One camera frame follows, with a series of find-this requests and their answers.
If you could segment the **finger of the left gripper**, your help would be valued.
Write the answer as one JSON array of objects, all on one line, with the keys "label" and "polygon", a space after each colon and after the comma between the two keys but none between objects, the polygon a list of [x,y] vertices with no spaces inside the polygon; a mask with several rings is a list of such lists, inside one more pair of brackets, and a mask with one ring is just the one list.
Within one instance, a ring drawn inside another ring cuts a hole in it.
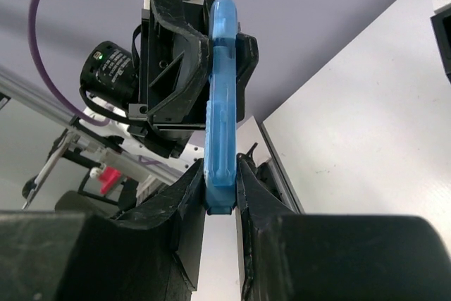
[{"label": "finger of the left gripper", "polygon": [[237,34],[235,45],[237,62],[237,122],[239,123],[245,118],[245,90],[258,65],[259,48],[255,37],[241,32]]},{"label": "finger of the left gripper", "polygon": [[206,83],[209,38],[185,18],[183,0],[149,0],[147,119],[152,125],[182,123]]}]

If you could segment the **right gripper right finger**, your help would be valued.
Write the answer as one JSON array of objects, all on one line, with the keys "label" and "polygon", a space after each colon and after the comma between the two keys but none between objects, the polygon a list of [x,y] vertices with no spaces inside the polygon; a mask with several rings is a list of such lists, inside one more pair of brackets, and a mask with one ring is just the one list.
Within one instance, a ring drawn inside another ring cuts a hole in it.
[{"label": "right gripper right finger", "polygon": [[237,157],[243,300],[449,300],[450,258],[418,216],[298,214]]}]

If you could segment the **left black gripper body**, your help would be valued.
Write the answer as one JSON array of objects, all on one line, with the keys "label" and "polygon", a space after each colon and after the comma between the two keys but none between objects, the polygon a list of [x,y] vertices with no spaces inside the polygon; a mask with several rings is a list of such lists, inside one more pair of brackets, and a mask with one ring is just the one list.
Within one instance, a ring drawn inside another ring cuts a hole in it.
[{"label": "left black gripper body", "polygon": [[147,0],[140,25],[139,85],[128,115],[134,138],[163,158],[178,158],[205,128],[211,71],[211,0]]}]

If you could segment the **blue utility knife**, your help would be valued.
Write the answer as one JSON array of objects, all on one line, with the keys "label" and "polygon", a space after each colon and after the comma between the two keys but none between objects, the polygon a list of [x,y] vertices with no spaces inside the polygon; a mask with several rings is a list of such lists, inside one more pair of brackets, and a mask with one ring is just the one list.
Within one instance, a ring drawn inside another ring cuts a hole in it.
[{"label": "blue utility knife", "polygon": [[213,59],[204,148],[205,205],[209,215],[230,215],[236,204],[236,37],[235,2],[215,0],[209,28]]}]

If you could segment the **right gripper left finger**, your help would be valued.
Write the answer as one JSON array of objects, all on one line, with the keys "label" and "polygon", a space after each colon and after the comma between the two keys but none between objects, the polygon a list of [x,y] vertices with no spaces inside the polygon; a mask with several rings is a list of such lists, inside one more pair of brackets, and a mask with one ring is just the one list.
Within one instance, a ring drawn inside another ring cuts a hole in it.
[{"label": "right gripper left finger", "polygon": [[138,207],[1,214],[2,300],[189,300],[197,289],[203,162]]}]

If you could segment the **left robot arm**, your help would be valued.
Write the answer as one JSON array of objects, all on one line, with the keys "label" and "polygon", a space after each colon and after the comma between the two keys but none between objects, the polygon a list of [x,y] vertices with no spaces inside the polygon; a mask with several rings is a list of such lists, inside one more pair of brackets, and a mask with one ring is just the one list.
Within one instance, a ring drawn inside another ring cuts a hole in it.
[{"label": "left robot arm", "polygon": [[121,112],[125,135],[162,159],[187,156],[194,131],[203,130],[213,45],[214,0],[147,0],[127,51],[106,41],[94,48],[80,74],[80,95],[93,111],[110,104]]}]

